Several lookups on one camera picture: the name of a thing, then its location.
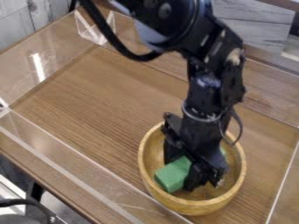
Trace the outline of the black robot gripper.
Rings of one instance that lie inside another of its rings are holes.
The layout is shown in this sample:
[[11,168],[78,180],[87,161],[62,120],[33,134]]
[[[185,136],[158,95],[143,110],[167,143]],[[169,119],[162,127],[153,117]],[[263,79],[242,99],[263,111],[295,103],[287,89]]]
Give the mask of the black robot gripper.
[[221,151],[229,124],[230,112],[215,122],[201,122],[187,115],[178,116],[171,112],[163,114],[163,161],[170,164],[182,156],[191,160],[191,168],[183,182],[183,189],[189,192],[207,183],[218,186],[230,169]]

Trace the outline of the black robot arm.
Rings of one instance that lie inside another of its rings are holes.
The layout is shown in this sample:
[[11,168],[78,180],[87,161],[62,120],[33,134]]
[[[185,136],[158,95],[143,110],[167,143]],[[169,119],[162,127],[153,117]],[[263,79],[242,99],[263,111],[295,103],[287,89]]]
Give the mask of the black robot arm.
[[221,143],[246,93],[243,40],[215,18],[210,0],[115,1],[153,49],[146,57],[178,52],[187,60],[182,115],[167,113],[163,117],[165,163],[173,166],[189,161],[179,178],[185,191],[218,185],[229,170]]

